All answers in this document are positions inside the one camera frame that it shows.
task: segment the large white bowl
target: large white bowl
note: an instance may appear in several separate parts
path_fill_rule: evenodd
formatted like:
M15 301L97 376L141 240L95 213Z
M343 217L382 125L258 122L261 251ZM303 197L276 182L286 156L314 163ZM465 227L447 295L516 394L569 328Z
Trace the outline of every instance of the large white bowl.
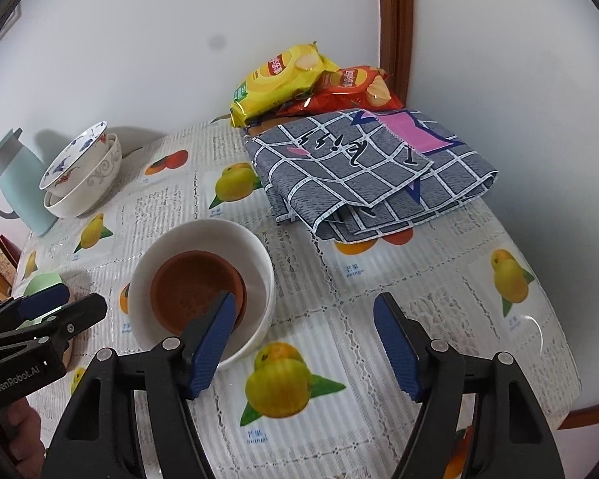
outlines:
M45 193L45 208L58 218L75 218L93 207L109 190L120 166L122 147L117 135L109 135L109 150L84 180L78 183L64 198Z
M227 220L194 220L163 234L142 256L129 286L131 331L145 350L179 334L171 333L157 321L150 291L162 264L189 250L205 250L223 257L240 273L246 285L246 313L228 338L218 366L221 369L255 350L271 325L276 297L273 264L255 234Z
M89 175L106 155L107 123L94 124L62 149L40 180L40 189L64 198Z

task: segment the human hand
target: human hand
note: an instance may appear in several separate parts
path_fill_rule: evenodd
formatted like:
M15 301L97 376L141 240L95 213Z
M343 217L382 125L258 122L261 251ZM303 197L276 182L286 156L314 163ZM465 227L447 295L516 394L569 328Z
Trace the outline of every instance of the human hand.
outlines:
M26 398L7 407L7 420L17 436L9 444L16 468L24 479L38 479L45 462L45 446L40 441L40 416L29 406Z

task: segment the light blue pitcher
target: light blue pitcher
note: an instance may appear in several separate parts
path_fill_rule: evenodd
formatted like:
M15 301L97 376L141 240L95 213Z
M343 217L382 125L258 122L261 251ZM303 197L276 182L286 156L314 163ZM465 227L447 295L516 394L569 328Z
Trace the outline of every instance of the light blue pitcher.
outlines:
M45 192L39 188L45 166L20 143L22 130L11 129L0 140L0 190L13 212L0 210L7 220L20 218L36 236L43 235L57 218L45 209Z

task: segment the clay pot saucer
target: clay pot saucer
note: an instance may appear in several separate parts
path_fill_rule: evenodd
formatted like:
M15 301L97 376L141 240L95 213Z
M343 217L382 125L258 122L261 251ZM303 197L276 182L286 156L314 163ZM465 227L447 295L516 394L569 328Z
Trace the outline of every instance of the clay pot saucer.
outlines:
M151 308L158 322L181 335L192 319L204 315L221 291L235 296L237 328L246 310L246 286L240 273L224 258L192 250L168 259L151 283Z

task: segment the folded cloth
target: folded cloth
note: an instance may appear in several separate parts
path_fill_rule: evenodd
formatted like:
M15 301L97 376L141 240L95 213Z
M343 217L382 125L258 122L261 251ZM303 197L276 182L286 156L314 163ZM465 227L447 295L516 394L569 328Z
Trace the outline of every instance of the folded cloth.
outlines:
M485 193L497 171L414 110L353 109L247 138L278 222L344 243L406 230Z

